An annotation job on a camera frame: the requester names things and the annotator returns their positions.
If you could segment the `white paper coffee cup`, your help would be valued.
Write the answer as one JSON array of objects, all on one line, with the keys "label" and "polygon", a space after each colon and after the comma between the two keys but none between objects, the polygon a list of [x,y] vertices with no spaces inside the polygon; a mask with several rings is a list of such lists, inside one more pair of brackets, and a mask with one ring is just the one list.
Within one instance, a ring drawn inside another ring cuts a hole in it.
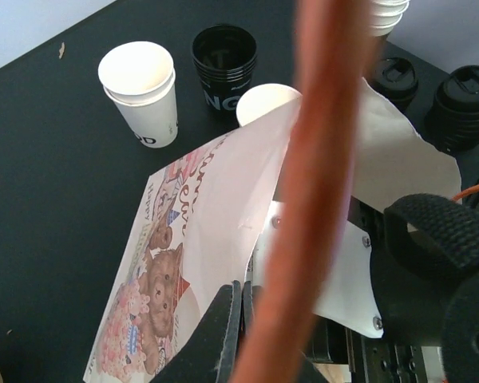
[{"label": "white paper coffee cup", "polygon": [[289,85],[268,83],[249,89],[238,101],[236,119],[240,127],[266,115],[278,107],[301,97]]}]

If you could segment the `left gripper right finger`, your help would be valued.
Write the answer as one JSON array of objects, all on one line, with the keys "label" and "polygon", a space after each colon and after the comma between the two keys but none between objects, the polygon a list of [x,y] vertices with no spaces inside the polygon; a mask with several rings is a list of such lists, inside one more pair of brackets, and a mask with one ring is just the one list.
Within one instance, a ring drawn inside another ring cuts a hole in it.
[{"label": "left gripper right finger", "polygon": [[314,281],[264,285],[241,347],[242,382],[327,380],[303,353],[315,326],[312,307],[319,288]]}]

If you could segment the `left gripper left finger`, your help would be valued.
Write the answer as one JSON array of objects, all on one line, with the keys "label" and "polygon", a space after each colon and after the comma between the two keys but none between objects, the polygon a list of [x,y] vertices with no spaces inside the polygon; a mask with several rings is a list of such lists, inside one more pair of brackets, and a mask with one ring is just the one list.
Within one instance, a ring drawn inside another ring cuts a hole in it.
[{"label": "left gripper left finger", "polygon": [[234,281],[219,288],[185,346],[151,382],[229,381],[236,360],[241,320],[241,285]]}]

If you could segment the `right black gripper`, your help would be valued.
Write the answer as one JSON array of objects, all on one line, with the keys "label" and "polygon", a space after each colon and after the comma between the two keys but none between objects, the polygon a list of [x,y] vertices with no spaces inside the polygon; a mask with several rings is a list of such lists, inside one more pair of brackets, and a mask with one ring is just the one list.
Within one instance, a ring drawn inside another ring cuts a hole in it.
[{"label": "right black gripper", "polygon": [[366,230],[379,339],[321,319],[308,363],[346,364],[355,382],[427,382],[423,348],[439,346],[445,379],[479,382],[479,209],[427,194],[384,212],[353,199]]}]

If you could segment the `cream bear paper bag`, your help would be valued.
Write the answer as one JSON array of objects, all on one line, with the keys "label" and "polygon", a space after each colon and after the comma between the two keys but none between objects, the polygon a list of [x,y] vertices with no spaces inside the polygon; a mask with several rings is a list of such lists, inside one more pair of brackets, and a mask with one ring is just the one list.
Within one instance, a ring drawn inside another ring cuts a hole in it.
[{"label": "cream bear paper bag", "polygon": [[224,134],[151,175],[107,302],[86,382],[146,382],[167,371],[219,288],[243,282],[267,225],[292,136],[287,187],[331,240],[332,269],[315,313],[368,338],[382,331],[362,230],[346,219],[355,197],[382,210],[428,193],[452,199],[457,162],[426,143],[362,79],[365,1],[306,1],[303,98]]}]

